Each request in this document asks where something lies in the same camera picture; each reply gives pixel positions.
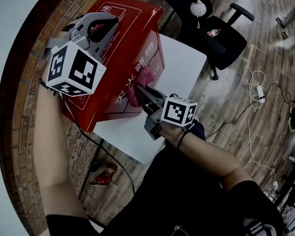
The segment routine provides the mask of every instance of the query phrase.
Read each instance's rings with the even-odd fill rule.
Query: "hand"
[[[79,20],[80,20],[80,18],[79,19],[75,19],[72,22],[70,22],[69,25],[70,24],[76,24]],[[57,37],[66,38],[67,35],[68,35],[68,32],[61,31],[61,32],[59,32],[59,34],[57,35]],[[50,59],[51,59],[51,55],[48,56],[48,57],[45,57],[45,59],[47,61],[47,64],[46,64],[45,70],[43,72],[43,75],[41,76],[43,82],[46,82],[46,80],[47,80],[48,69],[49,69],[49,62],[50,62]]]
[[[172,145],[177,147],[180,139],[182,138],[183,130],[179,126],[163,121],[161,122],[161,130],[159,131],[159,134],[168,140]]]

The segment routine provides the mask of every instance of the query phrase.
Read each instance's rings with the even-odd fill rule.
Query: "black strap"
[[[181,137],[181,139],[179,140],[179,143],[178,143],[178,145],[177,145],[177,150],[179,150],[179,147],[180,147],[180,145],[181,145],[181,143],[182,143],[182,140],[183,140],[183,138],[186,136],[186,134],[188,134],[188,133],[190,133],[190,129],[187,129],[186,131],[184,131],[184,133],[183,133],[183,135],[182,135],[182,137]]]
[[[39,82],[44,88],[49,89],[50,91],[53,91],[53,92],[54,92],[54,96],[56,95],[57,91],[54,90],[53,88],[50,88],[50,87],[46,86],[45,82],[43,82],[41,78],[38,80],[38,82]]]

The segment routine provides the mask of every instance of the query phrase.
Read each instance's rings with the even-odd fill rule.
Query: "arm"
[[[48,65],[43,81],[46,81]],[[34,164],[45,215],[87,218],[70,181],[59,94],[39,85],[34,131]]]
[[[161,136],[176,147],[182,137],[181,128],[169,123],[162,123],[161,127]],[[252,180],[236,157],[191,133],[183,138],[179,150],[202,169],[219,178],[226,191],[240,182]]]

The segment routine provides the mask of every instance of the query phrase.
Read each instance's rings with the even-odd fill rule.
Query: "black shirt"
[[[253,181],[225,192],[218,180],[172,147],[154,159],[130,203],[101,235],[171,236],[180,226],[189,236],[246,235],[244,218],[258,219],[283,230],[283,220],[272,202]],[[98,235],[87,219],[48,215],[54,235]],[[186,235],[182,230],[174,236]]]

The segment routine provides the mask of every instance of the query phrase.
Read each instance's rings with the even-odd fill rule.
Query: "black sleeve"
[[[81,235],[93,236],[99,233],[90,224],[86,218],[64,216],[64,215],[47,215],[47,224],[50,236],[58,235]]]
[[[283,218],[274,204],[254,181],[244,181],[235,185],[227,199],[232,213],[241,219],[251,218],[272,225],[278,236],[283,232]]]

